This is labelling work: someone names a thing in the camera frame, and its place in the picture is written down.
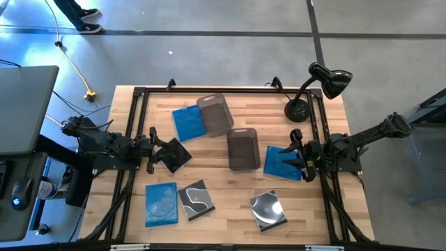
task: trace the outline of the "computer mouse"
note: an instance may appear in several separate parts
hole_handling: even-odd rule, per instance
[[[11,204],[15,210],[22,211],[29,206],[32,188],[32,178],[23,177],[14,183],[11,192]]]

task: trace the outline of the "lamp shade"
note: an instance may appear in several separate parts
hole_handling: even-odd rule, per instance
[[[350,83],[353,75],[345,70],[333,70],[322,83],[322,90],[329,99],[336,98]]]

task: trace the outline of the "gray floor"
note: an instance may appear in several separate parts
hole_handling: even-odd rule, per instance
[[[83,0],[100,8],[95,21],[106,29],[154,31],[286,31],[311,32],[305,0]],[[441,0],[313,0],[320,32],[446,33],[446,1]],[[64,28],[72,28],[54,8]],[[54,27],[43,0],[10,0],[0,16],[0,29]],[[312,38],[203,36],[64,35],[68,55],[79,66],[98,106],[112,101],[117,84],[261,85],[278,75],[298,86],[316,60]],[[84,86],[54,46],[55,35],[0,33],[0,57],[24,66],[58,65],[56,91],[84,109]],[[344,92],[351,132],[381,122],[388,114],[410,116],[416,104],[445,88],[446,40],[322,39],[325,64],[354,74]],[[92,119],[103,122],[107,112]],[[74,115],[52,98],[48,114],[62,121]],[[56,125],[45,121],[43,134],[65,146],[76,146]],[[376,240],[394,245],[446,248],[444,200],[410,205],[406,196],[420,191],[419,177],[405,139],[383,139],[362,156],[367,203]],[[79,211],[59,202],[45,208],[43,222],[60,229],[58,236],[32,237],[29,245],[67,241]],[[58,218],[48,217],[57,212]]]

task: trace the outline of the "lamp base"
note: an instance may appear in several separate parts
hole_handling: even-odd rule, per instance
[[[310,108],[307,102],[304,100],[298,99],[290,100],[285,105],[285,115],[286,117],[293,122],[303,122],[306,121],[309,117]]]

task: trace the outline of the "person's leg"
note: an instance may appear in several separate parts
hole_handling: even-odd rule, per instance
[[[85,23],[81,20],[82,8],[80,8],[74,0],[54,0],[54,3],[59,7],[62,13],[70,20],[72,25],[76,27],[76,30],[80,31],[84,28]]]

